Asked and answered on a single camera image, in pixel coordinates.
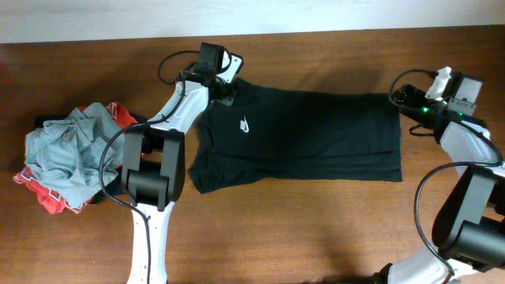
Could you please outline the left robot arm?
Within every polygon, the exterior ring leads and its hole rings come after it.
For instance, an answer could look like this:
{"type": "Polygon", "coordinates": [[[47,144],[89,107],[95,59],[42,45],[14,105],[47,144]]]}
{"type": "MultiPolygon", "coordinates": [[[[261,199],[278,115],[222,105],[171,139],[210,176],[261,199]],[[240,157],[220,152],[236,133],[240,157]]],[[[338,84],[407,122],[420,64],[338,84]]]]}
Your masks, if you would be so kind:
{"type": "Polygon", "coordinates": [[[213,101],[234,101],[231,84],[243,58],[212,43],[202,43],[197,53],[161,110],[125,132],[121,184],[133,214],[130,283],[167,281],[170,214],[185,184],[185,135],[213,101]]]}

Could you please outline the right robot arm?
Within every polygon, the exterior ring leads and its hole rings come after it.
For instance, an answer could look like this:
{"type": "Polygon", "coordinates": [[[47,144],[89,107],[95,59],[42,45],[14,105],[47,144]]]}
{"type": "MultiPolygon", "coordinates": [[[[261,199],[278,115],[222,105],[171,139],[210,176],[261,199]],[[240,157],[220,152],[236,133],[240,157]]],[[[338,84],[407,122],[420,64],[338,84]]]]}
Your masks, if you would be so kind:
{"type": "Polygon", "coordinates": [[[475,118],[483,80],[449,67],[430,71],[427,91],[392,86],[388,98],[400,113],[434,136],[451,162],[429,171],[417,186],[413,215],[423,247],[409,258],[389,263],[371,283],[451,283],[458,278],[504,268],[504,222],[484,216],[488,208],[504,214],[504,157],[487,125],[475,118]],[[437,214],[432,236],[420,222],[421,191],[442,170],[454,168],[458,182],[437,214]]]}

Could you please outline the black Nike t-shirt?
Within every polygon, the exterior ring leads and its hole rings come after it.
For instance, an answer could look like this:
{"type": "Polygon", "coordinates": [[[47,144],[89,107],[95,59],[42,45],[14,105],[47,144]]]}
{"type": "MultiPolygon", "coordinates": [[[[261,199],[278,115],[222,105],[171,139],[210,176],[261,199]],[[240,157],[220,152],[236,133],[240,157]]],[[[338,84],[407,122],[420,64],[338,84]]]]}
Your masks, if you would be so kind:
{"type": "Polygon", "coordinates": [[[237,79],[232,105],[200,117],[189,176],[200,193],[264,178],[402,181],[400,121],[387,95],[266,88],[237,79]]]}

